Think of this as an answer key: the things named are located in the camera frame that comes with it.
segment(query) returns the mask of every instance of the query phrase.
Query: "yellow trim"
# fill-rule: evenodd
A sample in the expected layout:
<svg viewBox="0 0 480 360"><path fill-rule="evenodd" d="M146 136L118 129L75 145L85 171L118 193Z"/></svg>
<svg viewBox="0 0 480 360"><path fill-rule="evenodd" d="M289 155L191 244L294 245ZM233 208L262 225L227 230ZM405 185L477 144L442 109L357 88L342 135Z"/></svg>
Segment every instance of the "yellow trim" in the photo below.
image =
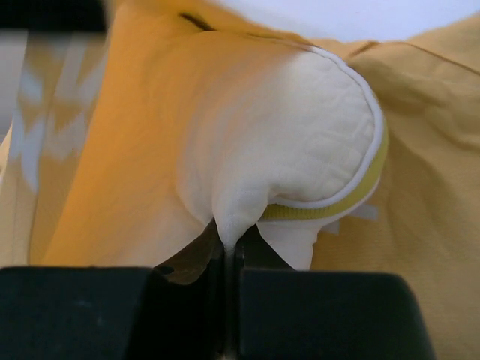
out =
<svg viewBox="0 0 480 360"><path fill-rule="evenodd" d="M382 144L372 164L367 170L360 184L348 196L325 208L290 208L284 205L269 205L263 213L262 220L316 220L330 218L351 209L355 204L361 202L374 188L382 173L385 163L387 149L389 147L389 132L384 125Z"/></svg>

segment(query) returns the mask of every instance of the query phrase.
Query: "black clamp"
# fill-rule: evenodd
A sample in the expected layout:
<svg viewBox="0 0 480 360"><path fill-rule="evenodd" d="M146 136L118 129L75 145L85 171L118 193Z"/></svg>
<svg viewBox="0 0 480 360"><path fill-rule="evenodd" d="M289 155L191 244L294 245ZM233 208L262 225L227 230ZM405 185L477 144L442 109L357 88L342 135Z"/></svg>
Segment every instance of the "black clamp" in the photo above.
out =
<svg viewBox="0 0 480 360"><path fill-rule="evenodd" d="M157 268L3 269L0 359L435 359L396 275L294 271L256 226L224 274L215 222Z"/></svg>

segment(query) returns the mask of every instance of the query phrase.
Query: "black plastic block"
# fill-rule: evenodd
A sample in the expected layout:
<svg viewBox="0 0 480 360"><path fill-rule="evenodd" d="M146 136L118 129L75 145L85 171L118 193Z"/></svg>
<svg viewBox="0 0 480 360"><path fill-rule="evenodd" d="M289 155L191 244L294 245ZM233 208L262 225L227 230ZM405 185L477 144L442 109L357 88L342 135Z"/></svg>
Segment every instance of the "black plastic block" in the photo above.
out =
<svg viewBox="0 0 480 360"><path fill-rule="evenodd" d="M435 359L400 277L293 271L249 231L235 257L239 360Z"/></svg>
<svg viewBox="0 0 480 360"><path fill-rule="evenodd" d="M0 30L104 34L107 17L102 0L1 0Z"/></svg>
<svg viewBox="0 0 480 360"><path fill-rule="evenodd" d="M0 359L213 359L223 247L211 234L197 239L212 248L190 283L162 266L1 270Z"/></svg>

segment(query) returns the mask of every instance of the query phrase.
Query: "white background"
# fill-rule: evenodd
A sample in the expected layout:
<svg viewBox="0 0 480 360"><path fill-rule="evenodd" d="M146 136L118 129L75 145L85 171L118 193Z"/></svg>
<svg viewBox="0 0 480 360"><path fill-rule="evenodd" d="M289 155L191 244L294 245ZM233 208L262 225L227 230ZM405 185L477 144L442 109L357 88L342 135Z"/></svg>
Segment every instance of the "white background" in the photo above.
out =
<svg viewBox="0 0 480 360"><path fill-rule="evenodd" d="M402 40L480 11L480 0L218 0L309 38ZM25 36L0 34L0 139L17 93Z"/></svg>

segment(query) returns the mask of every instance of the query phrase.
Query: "white fabric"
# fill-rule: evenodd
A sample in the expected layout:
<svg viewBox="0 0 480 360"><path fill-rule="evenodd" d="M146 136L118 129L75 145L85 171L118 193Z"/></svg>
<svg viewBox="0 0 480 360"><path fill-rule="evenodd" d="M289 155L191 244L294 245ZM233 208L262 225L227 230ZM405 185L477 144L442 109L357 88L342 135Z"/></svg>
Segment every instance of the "white fabric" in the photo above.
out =
<svg viewBox="0 0 480 360"><path fill-rule="evenodd" d="M338 231L338 221L349 215L365 220L375 220L377 211L364 205L377 189L378 181L371 192L352 208L335 216L316 220L260 221L258 229L265 241L295 270L309 270L314 255L314 244L320 230Z"/></svg>
<svg viewBox="0 0 480 360"><path fill-rule="evenodd" d="M10 151L10 144L12 138L12 127L8 129L7 135L0 145L0 191L2 191L3 175L7 168L8 152Z"/></svg>
<svg viewBox="0 0 480 360"><path fill-rule="evenodd" d="M272 42L259 49L258 41L228 34L209 37L202 48L224 49L220 59L228 71L207 73L207 94L191 105L196 111L176 188L197 220L207 224L215 217L231 250L269 203L315 209L353 191L380 147L383 118L366 82L332 54ZM289 239L295 254L311 259L313 233L300 230L292 241L292 234L276 232L269 242L282 244L278 252L286 254Z"/></svg>
<svg viewBox="0 0 480 360"><path fill-rule="evenodd" d="M358 74L320 49L191 26L118 12L44 263L154 266L213 217L232 250L269 203L312 208L362 180L383 119Z"/></svg>

